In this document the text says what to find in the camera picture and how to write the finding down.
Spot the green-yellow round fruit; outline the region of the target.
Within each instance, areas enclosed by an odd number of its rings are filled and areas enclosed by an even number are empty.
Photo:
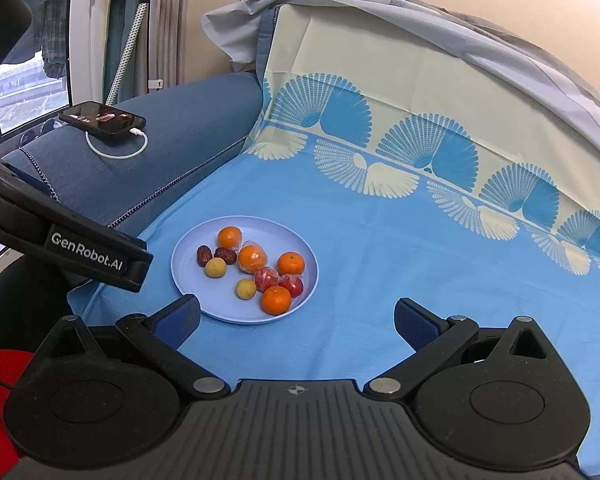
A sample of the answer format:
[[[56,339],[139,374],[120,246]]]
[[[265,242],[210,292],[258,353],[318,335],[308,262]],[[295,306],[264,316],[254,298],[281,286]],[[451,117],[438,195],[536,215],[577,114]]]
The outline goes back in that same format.
[[[226,273],[227,264],[220,257],[211,258],[204,265],[204,274],[208,276],[208,278],[222,278]]]
[[[240,300],[250,300],[257,291],[257,284],[251,278],[242,278],[235,286],[235,294]]]

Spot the blue fan-pattern sofa cover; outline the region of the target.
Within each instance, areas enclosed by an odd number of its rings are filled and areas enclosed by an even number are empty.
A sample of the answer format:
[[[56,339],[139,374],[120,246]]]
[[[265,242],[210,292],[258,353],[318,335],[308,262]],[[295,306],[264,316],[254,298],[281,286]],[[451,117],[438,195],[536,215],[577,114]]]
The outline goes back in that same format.
[[[207,321],[186,356],[228,382],[370,378],[402,361],[396,300],[486,326],[536,319],[583,389],[579,460],[600,474],[600,151],[542,104],[370,14],[282,6],[259,27],[264,104],[245,151],[151,222],[137,294],[87,285],[86,322],[175,298],[171,256],[196,224],[288,226],[320,277],[296,313]]]

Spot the red fruit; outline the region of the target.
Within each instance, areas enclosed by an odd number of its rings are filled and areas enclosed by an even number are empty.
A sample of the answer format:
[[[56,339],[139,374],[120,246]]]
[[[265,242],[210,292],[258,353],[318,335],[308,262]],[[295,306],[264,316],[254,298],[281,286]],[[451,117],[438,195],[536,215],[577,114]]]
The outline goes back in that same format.
[[[288,290],[292,298],[301,296],[304,289],[302,278],[298,274],[281,275],[277,284],[279,284],[280,287]]]
[[[278,280],[278,272],[269,266],[264,266],[253,273],[253,281],[256,284],[258,292],[265,292],[268,288],[276,286]]]

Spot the garment steamer pole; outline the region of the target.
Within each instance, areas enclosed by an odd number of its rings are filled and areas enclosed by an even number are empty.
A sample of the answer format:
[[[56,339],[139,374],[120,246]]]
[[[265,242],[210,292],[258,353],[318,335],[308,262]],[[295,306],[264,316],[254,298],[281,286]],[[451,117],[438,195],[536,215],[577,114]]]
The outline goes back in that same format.
[[[107,104],[149,92],[151,7],[159,0],[110,0],[104,63]]]

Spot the dark red jujube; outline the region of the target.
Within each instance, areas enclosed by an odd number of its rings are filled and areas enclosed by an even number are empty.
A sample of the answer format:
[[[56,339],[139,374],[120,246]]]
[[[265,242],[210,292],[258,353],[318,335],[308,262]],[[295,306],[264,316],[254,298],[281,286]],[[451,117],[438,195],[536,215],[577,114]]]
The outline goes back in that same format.
[[[218,247],[215,249],[214,256],[222,259],[228,266],[232,266],[237,262],[237,252],[234,249]]]
[[[204,268],[206,264],[213,258],[211,249],[207,245],[200,245],[196,251],[196,261],[198,266]]]

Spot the grey curtain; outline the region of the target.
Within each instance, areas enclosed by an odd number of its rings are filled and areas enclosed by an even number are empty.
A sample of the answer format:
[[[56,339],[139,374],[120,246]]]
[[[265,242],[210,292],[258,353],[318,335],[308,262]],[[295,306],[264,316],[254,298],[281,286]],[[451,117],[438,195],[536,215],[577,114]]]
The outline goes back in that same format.
[[[187,0],[150,0],[148,10],[149,92],[180,84],[184,78],[183,53]]]

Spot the bare orange tangerine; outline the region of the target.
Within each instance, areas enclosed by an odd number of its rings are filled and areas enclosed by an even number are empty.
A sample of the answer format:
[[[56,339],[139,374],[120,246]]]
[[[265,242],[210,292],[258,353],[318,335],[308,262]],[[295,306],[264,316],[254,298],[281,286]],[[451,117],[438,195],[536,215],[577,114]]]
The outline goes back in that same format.
[[[278,257],[276,266],[279,274],[301,275],[306,263],[298,252],[284,252]]]

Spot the black smartphone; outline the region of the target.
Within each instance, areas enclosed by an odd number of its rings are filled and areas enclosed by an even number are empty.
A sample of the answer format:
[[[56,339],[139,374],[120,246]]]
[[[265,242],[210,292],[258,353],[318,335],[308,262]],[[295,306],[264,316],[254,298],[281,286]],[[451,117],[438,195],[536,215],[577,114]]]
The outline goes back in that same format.
[[[69,106],[59,114],[59,119],[107,141],[130,134],[132,129],[143,130],[146,125],[143,117],[95,101]]]

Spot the grey crumpled sheet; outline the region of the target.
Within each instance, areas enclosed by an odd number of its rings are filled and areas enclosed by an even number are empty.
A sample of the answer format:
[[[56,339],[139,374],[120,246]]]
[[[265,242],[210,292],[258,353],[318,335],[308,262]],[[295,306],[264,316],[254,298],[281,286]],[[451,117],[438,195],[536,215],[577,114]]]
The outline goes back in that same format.
[[[204,14],[207,37],[237,65],[256,57],[260,18],[294,4],[345,8],[370,14],[449,55],[487,70],[552,107],[571,102],[600,118],[600,94],[554,55],[483,18],[447,11],[419,0],[237,0]]]

